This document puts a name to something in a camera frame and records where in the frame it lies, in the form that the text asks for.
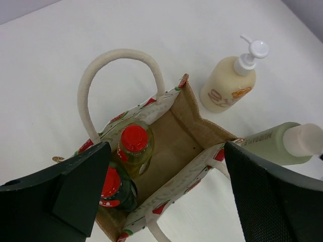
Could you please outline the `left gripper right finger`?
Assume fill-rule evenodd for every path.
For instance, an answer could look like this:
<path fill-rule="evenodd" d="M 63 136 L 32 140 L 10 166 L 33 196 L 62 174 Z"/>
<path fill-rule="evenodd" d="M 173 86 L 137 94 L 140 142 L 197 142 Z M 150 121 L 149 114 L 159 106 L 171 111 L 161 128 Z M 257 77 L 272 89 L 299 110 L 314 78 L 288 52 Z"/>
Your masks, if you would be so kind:
<path fill-rule="evenodd" d="M 246 241 L 322 241 L 322 181 L 224 146 Z"/>

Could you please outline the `cream pump lotion bottle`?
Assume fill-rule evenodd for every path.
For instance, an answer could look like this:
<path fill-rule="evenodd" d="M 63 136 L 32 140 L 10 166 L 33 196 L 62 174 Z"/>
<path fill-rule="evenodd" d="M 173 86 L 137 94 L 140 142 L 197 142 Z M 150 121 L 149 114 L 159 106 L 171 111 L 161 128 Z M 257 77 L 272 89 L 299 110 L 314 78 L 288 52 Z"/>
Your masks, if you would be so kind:
<path fill-rule="evenodd" d="M 200 101 L 211 112 L 224 112 L 249 93 L 256 82 L 256 60 L 269 54 L 264 41 L 240 37 L 248 43 L 248 52 L 220 60 L 200 90 Z"/>

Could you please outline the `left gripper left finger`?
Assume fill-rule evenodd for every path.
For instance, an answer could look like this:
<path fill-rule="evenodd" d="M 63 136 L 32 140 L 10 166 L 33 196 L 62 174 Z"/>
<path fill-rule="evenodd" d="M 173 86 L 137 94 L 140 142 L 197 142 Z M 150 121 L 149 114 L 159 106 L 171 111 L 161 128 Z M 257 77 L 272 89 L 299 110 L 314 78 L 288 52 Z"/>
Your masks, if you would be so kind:
<path fill-rule="evenodd" d="M 1 241 L 86 241 L 111 147 L 108 142 L 1 185 Z"/>

